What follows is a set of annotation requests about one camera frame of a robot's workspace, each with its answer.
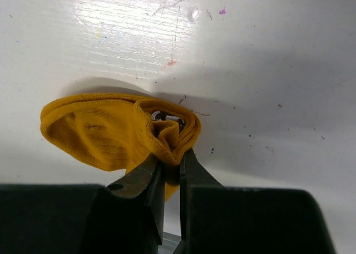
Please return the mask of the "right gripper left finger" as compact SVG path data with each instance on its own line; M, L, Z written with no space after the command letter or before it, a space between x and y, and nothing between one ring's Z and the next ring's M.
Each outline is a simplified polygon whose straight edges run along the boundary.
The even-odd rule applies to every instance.
M1 185L2 253L157 253L165 181L153 155L107 185Z

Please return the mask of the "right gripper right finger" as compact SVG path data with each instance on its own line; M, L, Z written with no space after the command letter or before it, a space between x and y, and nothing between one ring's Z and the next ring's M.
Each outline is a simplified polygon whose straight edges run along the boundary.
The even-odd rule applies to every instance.
M225 187L193 150L180 163L182 253L334 253L322 211L305 190Z

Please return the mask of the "mustard yellow sock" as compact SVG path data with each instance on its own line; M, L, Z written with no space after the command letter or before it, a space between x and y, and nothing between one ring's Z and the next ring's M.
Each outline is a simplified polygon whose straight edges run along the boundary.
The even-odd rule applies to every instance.
M120 93L77 94L47 104L43 137L73 158L104 171L132 171L149 155L177 167L201 132L189 109Z

